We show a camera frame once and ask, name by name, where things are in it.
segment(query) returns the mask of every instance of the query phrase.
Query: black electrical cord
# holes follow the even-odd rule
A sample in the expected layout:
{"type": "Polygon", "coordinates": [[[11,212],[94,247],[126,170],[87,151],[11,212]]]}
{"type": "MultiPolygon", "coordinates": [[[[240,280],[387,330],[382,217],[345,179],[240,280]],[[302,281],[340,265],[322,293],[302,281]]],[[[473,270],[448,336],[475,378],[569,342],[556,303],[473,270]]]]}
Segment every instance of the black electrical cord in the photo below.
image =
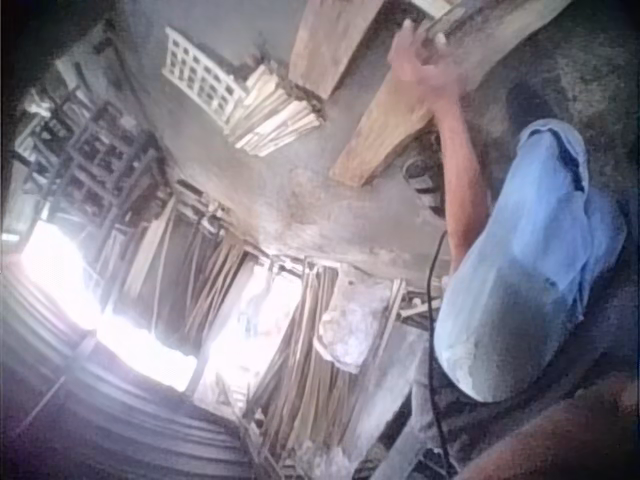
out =
{"type": "Polygon", "coordinates": [[[429,273],[427,275],[427,308],[429,312],[429,375],[428,375],[428,388],[429,388],[429,402],[431,403],[431,411],[433,412],[433,420],[438,430],[438,436],[440,437],[440,448],[442,449],[442,459],[444,461],[444,471],[448,479],[451,477],[451,461],[449,459],[449,448],[447,447],[447,439],[444,436],[444,430],[442,429],[442,423],[440,422],[440,410],[435,400],[435,392],[433,390],[433,368],[435,365],[435,320],[433,318],[433,307],[431,306],[431,279],[433,278],[433,271],[436,267],[436,262],[440,256],[440,250],[442,244],[447,236],[447,231],[442,232],[440,240],[438,240],[438,246],[436,252],[433,255],[431,266],[429,267],[429,273]]]}

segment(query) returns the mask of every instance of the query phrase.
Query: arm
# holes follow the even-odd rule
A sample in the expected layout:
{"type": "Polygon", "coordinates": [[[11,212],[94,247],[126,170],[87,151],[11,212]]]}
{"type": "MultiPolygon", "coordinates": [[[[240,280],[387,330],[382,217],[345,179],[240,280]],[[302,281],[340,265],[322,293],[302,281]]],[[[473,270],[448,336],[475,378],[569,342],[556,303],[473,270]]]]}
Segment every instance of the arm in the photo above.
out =
{"type": "Polygon", "coordinates": [[[637,449],[638,382],[614,374],[480,455],[459,480],[604,478],[637,449]]]}
{"type": "Polygon", "coordinates": [[[445,211],[451,272],[474,244],[489,217],[487,189],[458,102],[436,113],[444,164],[445,211]]]}
{"type": "Polygon", "coordinates": [[[460,75],[450,59],[444,37],[437,38],[435,61],[423,65],[426,31],[414,32],[405,21],[393,40],[389,62],[392,72],[418,101],[431,107],[442,145],[446,224],[455,271],[484,229],[489,217],[487,189],[460,106],[460,75]]]}

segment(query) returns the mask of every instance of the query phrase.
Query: wooden beam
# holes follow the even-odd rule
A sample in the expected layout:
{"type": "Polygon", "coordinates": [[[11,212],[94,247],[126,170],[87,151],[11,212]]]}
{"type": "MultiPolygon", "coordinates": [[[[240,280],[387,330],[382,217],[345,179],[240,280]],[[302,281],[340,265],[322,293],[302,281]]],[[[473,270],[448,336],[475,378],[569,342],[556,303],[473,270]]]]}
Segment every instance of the wooden beam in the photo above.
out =
{"type": "Polygon", "coordinates": [[[411,0],[433,18],[440,18],[451,8],[453,1],[447,0],[411,0]]]}
{"type": "Polygon", "coordinates": [[[309,0],[289,78],[327,99],[384,0],[309,0]]]}
{"type": "MultiPolygon", "coordinates": [[[[429,27],[428,36],[447,34],[453,60],[465,74],[467,89],[473,90],[501,58],[569,3],[463,0],[429,27]]],[[[331,169],[331,178],[354,187],[371,181],[431,116],[429,105],[413,98],[390,72],[331,169]]]]}

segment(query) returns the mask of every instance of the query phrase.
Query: corrugated metal sheet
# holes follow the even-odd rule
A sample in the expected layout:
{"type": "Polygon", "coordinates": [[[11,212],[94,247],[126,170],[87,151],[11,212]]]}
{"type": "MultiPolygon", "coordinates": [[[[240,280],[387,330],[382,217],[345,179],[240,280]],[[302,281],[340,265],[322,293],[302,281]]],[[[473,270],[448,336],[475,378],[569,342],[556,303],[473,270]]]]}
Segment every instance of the corrugated metal sheet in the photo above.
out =
{"type": "Polygon", "coordinates": [[[2,434],[10,473],[73,478],[254,478],[235,425],[132,371],[101,344],[20,436],[11,432],[86,333],[3,272],[2,434]]]}

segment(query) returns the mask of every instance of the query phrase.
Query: white wooden lattice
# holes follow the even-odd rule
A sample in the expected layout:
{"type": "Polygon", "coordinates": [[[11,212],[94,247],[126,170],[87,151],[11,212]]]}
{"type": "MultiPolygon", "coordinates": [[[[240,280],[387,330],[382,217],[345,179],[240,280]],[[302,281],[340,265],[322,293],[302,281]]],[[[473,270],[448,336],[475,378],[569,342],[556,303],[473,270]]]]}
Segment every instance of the white wooden lattice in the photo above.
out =
{"type": "Polygon", "coordinates": [[[174,29],[165,31],[169,47],[162,73],[225,127],[245,89],[174,29]]]}

